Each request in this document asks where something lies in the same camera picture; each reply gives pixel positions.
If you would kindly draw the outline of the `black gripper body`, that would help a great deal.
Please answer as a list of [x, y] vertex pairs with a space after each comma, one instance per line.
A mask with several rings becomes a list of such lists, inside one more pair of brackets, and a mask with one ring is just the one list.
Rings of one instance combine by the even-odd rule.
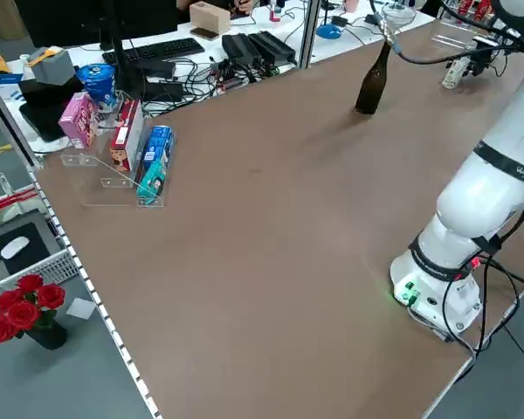
[[493, 62], [499, 51], [497, 45], [478, 42], [472, 55], [472, 75], [479, 76]]

